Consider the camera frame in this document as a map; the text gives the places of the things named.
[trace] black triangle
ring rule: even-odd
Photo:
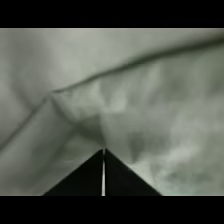
[[[102,168],[100,150],[44,196],[101,196]]]
[[[104,161],[106,196],[161,196],[108,150]]]

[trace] black triangular object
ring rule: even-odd
[[[44,196],[101,196],[102,169],[101,150]]]
[[[104,161],[106,196],[161,196],[108,150]]]

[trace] white fabric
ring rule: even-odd
[[[0,29],[0,195],[107,147],[164,195],[224,194],[223,29]]]

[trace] gray cloth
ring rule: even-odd
[[[224,195],[223,29],[0,36],[0,195],[42,195],[104,147],[164,195]]]

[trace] crumpled fabric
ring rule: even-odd
[[[0,195],[43,195],[102,148],[163,195],[224,195],[223,29],[0,36]]]

